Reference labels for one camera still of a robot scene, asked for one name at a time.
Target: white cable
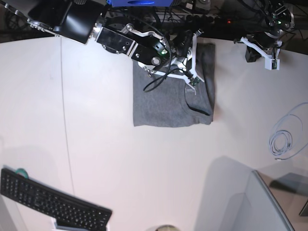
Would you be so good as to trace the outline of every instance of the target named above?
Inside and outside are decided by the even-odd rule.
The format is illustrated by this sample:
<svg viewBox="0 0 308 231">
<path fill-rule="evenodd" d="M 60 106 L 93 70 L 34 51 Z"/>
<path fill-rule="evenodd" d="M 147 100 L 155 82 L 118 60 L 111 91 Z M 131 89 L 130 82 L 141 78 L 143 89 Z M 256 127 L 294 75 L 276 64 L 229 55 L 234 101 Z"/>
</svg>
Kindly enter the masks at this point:
<svg viewBox="0 0 308 231">
<path fill-rule="evenodd" d="M 287 158 L 280 158 L 279 156 L 282 156 L 286 153 L 288 153 L 289 151 L 291 151 L 293 148 L 295 148 L 295 146 L 300 142 L 300 140 L 302 139 L 303 136 L 303 130 L 304 130 L 304 126 L 303 126 L 303 121 L 296 115 L 292 114 L 297 108 L 308 104 L 308 102 L 305 103 L 301 103 L 299 105 L 297 105 L 296 107 L 294 107 L 291 111 L 289 111 L 284 117 L 282 117 L 276 124 L 275 126 L 272 128 L 271 130 L 271 136 L 269 137 L 269 150 L 271 152 L 271 154 L 273 156 L 275 156 L 276 160 L 288 160 L 291 159 L 292 157 L 296 156 L 297 154 L 299 154 L 304 148 L 306 148 L 308 146 L 308 143 L 306 145 L 304 145 L 298 152 L 296 152 L 294 155 L 287 157 Z M 299 123 L 301 124 L 301 134 L 300 137 L 298 138 L 298 140 L 293 143 L 293 139 L 292 139 L 292 134 L 289 131 L 286 130 L 279 130 L 279 128 L 283 125 L 283 123 L 285 122 L 285 120 L 287 120 L 290 117 L 294 117 L 296 118 Z M 284 138 L 284 145 L 282 148 L 278 148 L 276 141 L 278 138 L 283 137 Z"/>
</svg>

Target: gray t-shirt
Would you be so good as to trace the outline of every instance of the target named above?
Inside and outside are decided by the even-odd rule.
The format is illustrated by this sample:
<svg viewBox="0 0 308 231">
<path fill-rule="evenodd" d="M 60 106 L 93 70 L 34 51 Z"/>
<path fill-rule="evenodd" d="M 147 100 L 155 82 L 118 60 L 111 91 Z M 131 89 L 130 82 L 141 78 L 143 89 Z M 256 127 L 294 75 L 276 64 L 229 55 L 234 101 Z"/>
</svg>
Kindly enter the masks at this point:
<svg viewBox="0 0 308 231">
<path fill-rule="evenodd" d="M 203 68 L 205 83 L 195 86 L 196 94 L 184 80 L 170 77 L 155 90 L 145 93 L 143 88 L 154 77 L 149 77 L 134 62 L 134 126 L 177 128 L 209 125 L 213 121 L 215 104 L 214 44 L 198 44 L 197 65 Z"/>
</svg>

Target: white tabletop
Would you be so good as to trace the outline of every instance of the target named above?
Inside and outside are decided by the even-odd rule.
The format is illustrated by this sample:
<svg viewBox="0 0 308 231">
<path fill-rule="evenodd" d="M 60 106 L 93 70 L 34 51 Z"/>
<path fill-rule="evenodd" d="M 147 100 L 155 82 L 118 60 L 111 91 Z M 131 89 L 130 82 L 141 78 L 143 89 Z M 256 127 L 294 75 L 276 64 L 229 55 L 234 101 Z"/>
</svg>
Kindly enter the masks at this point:
<svg viewBox="0 0 308 231">
<path fill-rule="evenodd" d="M 100 44 L 90 41 L 84 46 L 69 39 L 45 38 L 0 45 L 14 54 L 23 49 L 13 74 L 8 67 L 14 56 L 5 60 L 0 55 L 5 60 L 1 70 L 6 70 L 5 75 L 1 71 L 0 82 L 11 75 L 15 79 L 9 88 L 0 86 L 0 108 L 12 108 L 3 103 L 7 95 L 16 86 L 20 89 L 21 80 L 32 79 L 27 91 L 21 88 L 24 91 L 10 96 L 14 100 L 16 92 L 22 92 L 24 100 L 28 98 L 13 101 L 17 111 L 9 115 L 15 116 L 0 114 L 0 136 L 12 140 L 1 157 L 10 148 L 23 155 L 25 149 L 18 147 L 31 145 L 48 153 L 31 149 L 44 156 L 31 156 L 40 164 L 13 156 L 1 163 L 24 167 L 34 179 L 112 209 L 112 231 L 152 231 L 161 224 L 173 224 L 182 231 L 219 231 L 230 197 L 244 192 L 252 168 L 273 178 L 307 168 L 308 150 L 287 163 L 277 163 L 267 142 L 273 125 L 292 107 L 308 101 L 308 57 L 282 51 L 281 70 L 269 71 L 262 59 L 247 64 L 242 44 L 202 42 L 207 41 L 217 48 L 214 122 L 189 128 L 135 128 L 132 61 L 106 52 Z M 30 51 L 32 59 L 25 56 Z M 47 58 L 48 53 L 54 54 L 53 60 Z M 50 63 L 57 65 L 57 71 L 50 69 Z M 20 65 L 40 70 L 37 77 L 46 76 L 43 70 L 47 70 L 54 80 L 34 78 Z M 22 110 L 26 106 L 31 114 Z M 35 128 L 31 136 L 27 126 Z M 22 214 L 28 230 L 50 230 L 46 220 L 40 227 L 33 224 L 44 215 L 23 206 L 21 211 L 28 212 Z"/>
</svg>

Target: green object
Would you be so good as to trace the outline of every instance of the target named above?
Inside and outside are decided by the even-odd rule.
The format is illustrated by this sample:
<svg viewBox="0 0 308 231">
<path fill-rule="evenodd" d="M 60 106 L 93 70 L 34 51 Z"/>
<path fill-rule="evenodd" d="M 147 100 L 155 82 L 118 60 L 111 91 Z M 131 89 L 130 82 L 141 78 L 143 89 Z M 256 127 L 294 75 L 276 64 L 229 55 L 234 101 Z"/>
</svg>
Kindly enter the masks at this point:
<svg viewBox="0 0 308 231">
<path fill-rule="evenodd" d="M 16 174 L 23 176 L 24 178 L 28 179 L 28 173 L 23 168 L 19 168 L 15 171 Z"/>
</svg>

